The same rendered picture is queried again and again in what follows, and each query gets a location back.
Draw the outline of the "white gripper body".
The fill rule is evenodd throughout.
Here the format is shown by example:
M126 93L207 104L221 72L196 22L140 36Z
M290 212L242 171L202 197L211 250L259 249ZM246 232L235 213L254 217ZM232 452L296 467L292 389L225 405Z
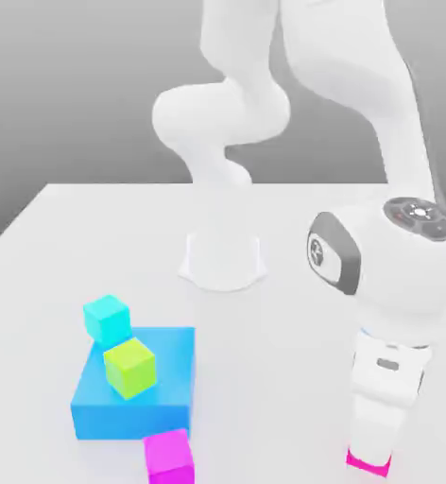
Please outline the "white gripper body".
M371 466L385 466L403 423L402 408L355 395L350 437L352 456Z

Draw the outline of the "small hot pink cube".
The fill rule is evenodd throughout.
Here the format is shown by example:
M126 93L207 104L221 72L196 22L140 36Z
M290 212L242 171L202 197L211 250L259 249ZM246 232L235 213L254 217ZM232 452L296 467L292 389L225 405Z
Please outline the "small hot pink cube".
M357 458L351 451L351 448L348 448L347 451L347 456L346 456L346 463L349 466L352 466L354 468L366 471L368 473L371 473L373 475L377 476L382 476L382 477L387 477L390 464L391 464L392 457L389 457L388 461L386 464L383 465L374 465L370 464L368 462L365 462L362 459Z

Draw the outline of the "small magenta cube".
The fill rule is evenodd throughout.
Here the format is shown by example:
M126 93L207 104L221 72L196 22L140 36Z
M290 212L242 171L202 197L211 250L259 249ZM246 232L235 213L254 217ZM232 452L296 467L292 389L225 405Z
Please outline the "small magenta cube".
M143 438L148 484L196 484L187 431L176 429Z

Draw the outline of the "small lime green cube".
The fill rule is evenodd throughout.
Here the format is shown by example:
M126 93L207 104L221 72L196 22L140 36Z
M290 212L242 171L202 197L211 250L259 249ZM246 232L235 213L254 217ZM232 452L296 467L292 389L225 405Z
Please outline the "small lime green cube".
M155 354L137 337L106 351L103 361L108 383L125 400L157 383Z

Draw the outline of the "small cyan cube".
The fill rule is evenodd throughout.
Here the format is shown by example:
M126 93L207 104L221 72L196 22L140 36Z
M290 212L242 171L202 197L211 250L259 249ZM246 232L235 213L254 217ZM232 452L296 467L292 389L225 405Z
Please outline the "small cyan cube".
M83 305L87 333L103 349L131 338L129 307L113 295Z

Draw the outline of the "large blue box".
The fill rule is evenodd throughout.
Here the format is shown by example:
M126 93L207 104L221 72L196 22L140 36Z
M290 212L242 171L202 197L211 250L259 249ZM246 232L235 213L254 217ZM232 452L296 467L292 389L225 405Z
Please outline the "large blue box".
M133 333L156 356L156 385L124 399L107 382L102 350L94 344L71 402L78 439L139 440L174 429L191 429L196 329L139 327Z

